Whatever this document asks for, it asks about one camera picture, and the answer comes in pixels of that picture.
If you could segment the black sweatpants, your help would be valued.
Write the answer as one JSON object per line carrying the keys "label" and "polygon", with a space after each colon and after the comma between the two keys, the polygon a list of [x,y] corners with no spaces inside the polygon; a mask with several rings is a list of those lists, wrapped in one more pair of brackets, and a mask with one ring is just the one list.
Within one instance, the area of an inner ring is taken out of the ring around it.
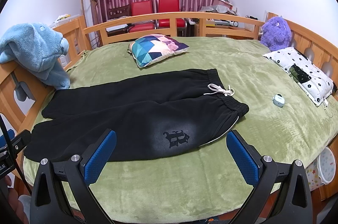
{"label": "black sweatpants", "polygon": [[53,162],[82,154],[107,130],[116,132],[110,161],[183,154],[222,137],[249,111],[216,69],[154,73],[58,90],[42,110],[24,155]]}

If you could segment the white plastic basin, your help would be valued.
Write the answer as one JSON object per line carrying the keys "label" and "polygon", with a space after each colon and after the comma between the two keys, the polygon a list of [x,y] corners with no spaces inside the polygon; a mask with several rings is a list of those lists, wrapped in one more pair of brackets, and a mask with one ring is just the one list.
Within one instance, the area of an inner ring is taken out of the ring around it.
{"label": "white plastic basin", "polygon": [[336,173],[336,160],[333,152],[325,147],[317,158],[317,168],[322,184],[330,184]]}

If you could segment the small light blue case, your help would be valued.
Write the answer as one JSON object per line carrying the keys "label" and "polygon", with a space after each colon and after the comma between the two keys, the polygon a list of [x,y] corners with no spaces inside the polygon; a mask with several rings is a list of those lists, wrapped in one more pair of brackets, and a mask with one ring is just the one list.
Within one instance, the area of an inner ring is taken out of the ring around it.
{"label": "small light blue case", "polygon": [[272,101],[273,101],[274,105],[276,105],[280,108],[282,108],[285,105],[285,99],[279,93],[273,96]]}

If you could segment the white floral pillow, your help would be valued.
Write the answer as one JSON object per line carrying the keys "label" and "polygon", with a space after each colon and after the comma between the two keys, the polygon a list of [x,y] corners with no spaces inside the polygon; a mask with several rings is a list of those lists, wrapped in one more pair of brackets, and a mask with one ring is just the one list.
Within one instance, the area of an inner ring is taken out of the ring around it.
{"label": "white floral pillow", "polygon": [[288,47],[263,56],[286,72],[315,106],[319,107],[333,93],[333,80],[295,48]]}

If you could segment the light blue fleece robe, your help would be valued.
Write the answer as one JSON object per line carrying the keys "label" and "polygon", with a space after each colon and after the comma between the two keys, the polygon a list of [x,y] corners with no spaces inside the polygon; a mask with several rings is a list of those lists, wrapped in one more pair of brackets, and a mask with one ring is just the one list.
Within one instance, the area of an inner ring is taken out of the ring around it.
{"label": "light blue fleece robe", "polygon": [[46,85],[68,89],[71,80],[59,63],[68,54],[63,34],[43,23],[20,23],[1,37],[1,64],[16,61]]}

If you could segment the purple plush toy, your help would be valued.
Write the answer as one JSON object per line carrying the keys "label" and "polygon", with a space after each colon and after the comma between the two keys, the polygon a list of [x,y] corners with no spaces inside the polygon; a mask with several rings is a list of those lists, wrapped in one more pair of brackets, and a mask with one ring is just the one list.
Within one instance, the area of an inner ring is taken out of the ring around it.
{"label": "purple plush toy", "polygon": [[272,17],[263,24],[260,42],[271,52],[289,47],[291,40],[290,27],[283,17]]}

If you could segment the colourful geometric cushion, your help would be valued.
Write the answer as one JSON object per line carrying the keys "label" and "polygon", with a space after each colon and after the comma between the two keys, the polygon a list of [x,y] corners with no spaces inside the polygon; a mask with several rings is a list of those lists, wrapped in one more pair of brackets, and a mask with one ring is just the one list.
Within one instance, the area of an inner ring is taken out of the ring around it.
{"label": "colourful geometric cushion", "polygon": [[138,38],[128,46],[128,53],[138,68],[145,68],[166,58],[186,53],[189,46],[163,34],[150,34]]}

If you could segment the dark wooden chair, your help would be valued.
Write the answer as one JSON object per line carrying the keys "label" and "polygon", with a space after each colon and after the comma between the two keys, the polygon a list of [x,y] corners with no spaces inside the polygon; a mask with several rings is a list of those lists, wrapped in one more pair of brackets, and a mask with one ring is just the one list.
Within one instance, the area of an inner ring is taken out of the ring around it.
{"label": "dark wooden chair", "polygon": [[[130,5],[125,5],[125,6],[117,7],[117,8],[114,8],[114,9],[109,9],[108,10],[108,21],[112,21],[112,20],[119,19],[119,18],[129,17],[130,13],[131,13]],[[129,27],[130,27],[130,24],[125,23],[123,25],[108,27],[106,29],[106,32],[107,32],[109,37],[116,36],[116,35],[119,35],[119,34],[127,33]]]}

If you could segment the right red chair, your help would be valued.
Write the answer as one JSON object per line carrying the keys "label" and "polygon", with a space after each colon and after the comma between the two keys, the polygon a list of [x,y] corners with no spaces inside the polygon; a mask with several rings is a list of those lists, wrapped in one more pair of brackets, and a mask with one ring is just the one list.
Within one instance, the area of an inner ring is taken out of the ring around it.
{"label": "right red chair", "polygon": [[[158,0],[158,12],[159,13],[180,12],[179,0]],[[169,19],[159,19],[157,21],[157,28],[167,28],[167,27],[170,27]],[[176,27],[179,30],[186,29],[187,23],[184,19],[177,18]]]}

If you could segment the wooden bed frame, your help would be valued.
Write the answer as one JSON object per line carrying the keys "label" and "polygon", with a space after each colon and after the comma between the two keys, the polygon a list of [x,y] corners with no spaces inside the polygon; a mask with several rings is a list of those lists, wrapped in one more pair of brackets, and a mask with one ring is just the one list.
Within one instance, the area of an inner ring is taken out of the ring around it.
{"label": "wooden bed frame", "polygon": [[[166,19],[169,25],[156,33],[177,36],[178,18],[198,19],[196,37],[184,37],[186,53],[167,58],[148,68],[138,68],[127,53],[128,41],[146,31],[109,36],[107,28],[123,23]],[[249,137],[256,147],[287,161],[300,158],[310,163],[337,137],[337,95],[328,107],[317,107],[291,78],[265,57],[267,48],[258,41],[261,21],[237,17],[251,24],[253,31],[235,27],[210,27],[216,13],[170,12],[127,17],[87,27],[79,16],[56,27],[69,42],[70,61],[65,69],[72,86],[119,81],[146,73],[187,68],[215,68],[225,86],[235,90],[234,97],[249,106],[249,112],[236,129]],[[110,163],[91,186],[103,206],[118,200],[158,201],[168,197],[205,200],[214,198],[231,204],[249,193],[224,140],[184,155],[140,162]]]}

